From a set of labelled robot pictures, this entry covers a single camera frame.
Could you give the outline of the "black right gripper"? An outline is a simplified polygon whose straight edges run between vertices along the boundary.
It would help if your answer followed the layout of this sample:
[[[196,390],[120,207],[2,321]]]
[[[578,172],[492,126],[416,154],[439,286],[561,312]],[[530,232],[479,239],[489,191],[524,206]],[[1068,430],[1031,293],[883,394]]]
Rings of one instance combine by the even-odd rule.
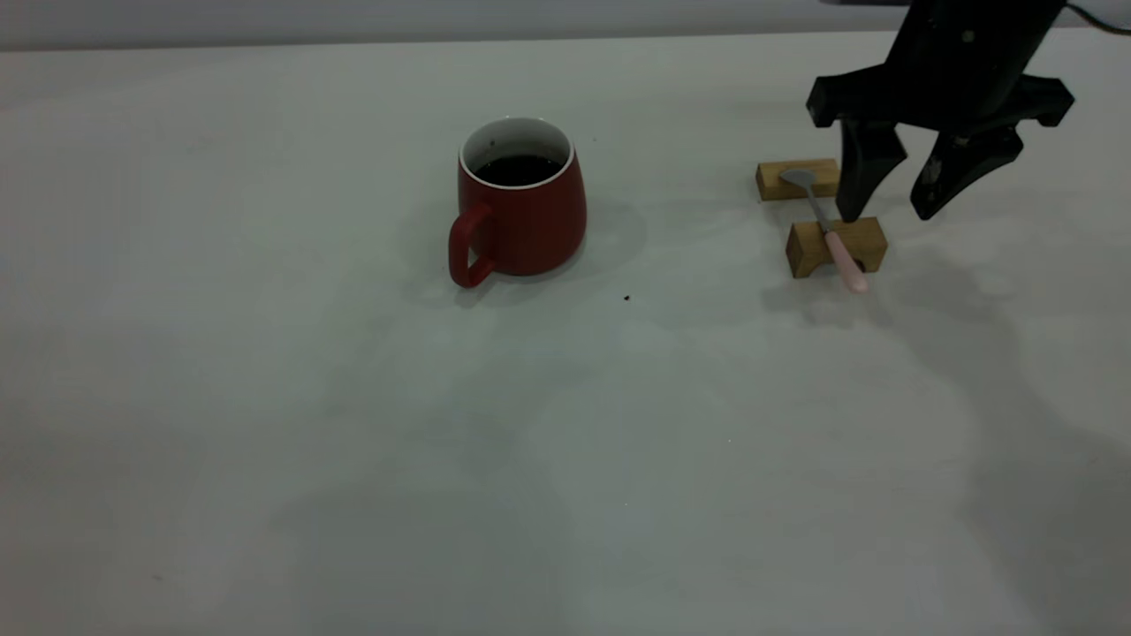
[[[1025,70],[1063,9],[1062,1],[913,1],[881,65],[815,78],[809,117],[817,126],[840,120],[841,221],[860,220],[907,158],[896,124],[941,132],[910,192],[923,221],[1021,155],[1015,130],[991,129],[1061,124],[1074,105],[1067,85]]]

